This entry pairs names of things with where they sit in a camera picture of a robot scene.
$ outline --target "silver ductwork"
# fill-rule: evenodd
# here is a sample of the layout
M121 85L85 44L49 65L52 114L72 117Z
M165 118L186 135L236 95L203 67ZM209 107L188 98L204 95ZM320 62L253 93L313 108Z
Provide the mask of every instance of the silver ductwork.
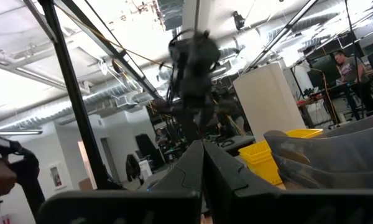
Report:
M326 21L337 16L343 6L343 0L328 0L319 3L311 8L305 16L303 16L292 28L293 33L300 32L311 26L323 24ZM266 22L265 24L256 27L257 32L267 42L273 40L283 27L294 17L296 12L283 16L279 19Z
M315 37L313 39L309 39L302 43L302 48L298 49L299 52L303 52L307 47L314 46L321 43L321 40L327 40L330 38L330 35L326 35L324 37Z
M221 75L226 71L224 67L219 67L213 73ZM108 100L113 96L120 96L133 91L139 91L139 85L134 80L112 79L111 81L96 85L91 88L92 94L83 97L84 104L87 111L96 108L96 105L102 101ZM151 100L144 94L138 94L132 97L136 103ZM36 128L49 121L68 116L73 113L69 97L60 98L53 102L38 106L29 111L18 114L11 118L0 121L0 130L15 130L25 128Z

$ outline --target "table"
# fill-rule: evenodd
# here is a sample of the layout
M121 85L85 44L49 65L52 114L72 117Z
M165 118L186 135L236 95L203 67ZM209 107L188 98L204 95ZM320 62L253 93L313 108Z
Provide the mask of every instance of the table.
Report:
M255 139L253 136L234 136L227 140L233 140L235 141L234 144L230 146L221 147L221 149L224 149L228 154L235 157L239 155L238 150L240 150L243 147L250 146L255 142Z
M145 180L144 184L142 184L141 187L138 189L138 191L147 191L149 184L157 180L162 180L163 177L167 175L168 171L168 169L165 169L148 177L147 180Z
M339 94L339 93L344 93L345 94L347 102L348 102L348 104L351 108L352 115L355 117L355 119L357 121L359 121L361 119L361 117L359 116L359 112L358 112L358 109L357 109L357 106L356 106L356 102L355 102L354 98L352 97L352 91L350 90L351 87L354 87L356 85L357 85L357 83L352 84L352 85L348 85L347 83L345 83L345 84L341 84L341 85L337 85L337 86L328 88L328 91L321 90L317 93L312 94L311 97L309 99L307 99L305 102L297 105L298 109L300 110L300 112L302 114L303 119L306 122L306 125L309 128L315 128L315 125L312 122L312 119L311 119L311 117L308 113L308 110L307 110L306 106L311 105L313 103L316 103L318 100L323 100L324 101L325 106L329 111L329 114L330 114L330 117L331 117L333 123L334 124L339 124L340 123L340 118L337 115L336 111L335 111L335 113L333 113L332 107L334 108L334 105L331 102L331 100L333 99L333 96L336 95L336 94Z

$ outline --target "ceiling light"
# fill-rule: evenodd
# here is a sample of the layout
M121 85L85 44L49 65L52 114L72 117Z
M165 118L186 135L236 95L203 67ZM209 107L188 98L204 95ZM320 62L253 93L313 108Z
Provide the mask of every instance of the ceiling light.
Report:
M0 136L15 136L15 135L38 135L42 134L42 130L15 130L15 131L0 131Z

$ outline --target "yellow plastic bin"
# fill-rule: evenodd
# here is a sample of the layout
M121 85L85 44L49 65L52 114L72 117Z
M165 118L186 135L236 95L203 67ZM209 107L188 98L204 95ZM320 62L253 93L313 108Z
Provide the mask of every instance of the yellow plastic bin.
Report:
M322 134L322 129L296 129L286 134L294 138L313 138ZM271 149L267 141L261 141L239 150L248 168L259 177L273 185L282 183L278 175L278 167L271 155Z

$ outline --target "ceiling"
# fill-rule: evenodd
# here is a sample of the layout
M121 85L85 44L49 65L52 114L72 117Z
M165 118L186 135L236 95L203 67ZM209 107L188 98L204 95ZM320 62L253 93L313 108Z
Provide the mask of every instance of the ceiling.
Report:
M73 1L107 39L116 41L84 0ZM158 19L157 11L150 7L153 5L152 1L145 1L149 7L140 11L139 7L143 3L141 0L88 2L125 48L158 62L166 57L172 31L166 31L163 21ZM221 39L237 34L231 17L234 11L246 18L245 26L259 25L295 12L306 2L307 0L200 0L198 27L201 30L209 29L212 36ZM36 3L35 6L43 14L39 4ZM183 29L194 27L196 0L187 0L181 7ZM90 86L95 86L112 80L113 76L110 73L104 75L99 66L102 58L108 60L106 53L58 8L57 14L79 81L87 81ZM136 64L154 70L145 75L153 86L158 86L157 65L134 54L130 56ZM21 64L21 69L63 82L53 45L22 0L0 0L0 63L5 66ZM12 71L0 69L0 121L67 95L63 88L24 78Z

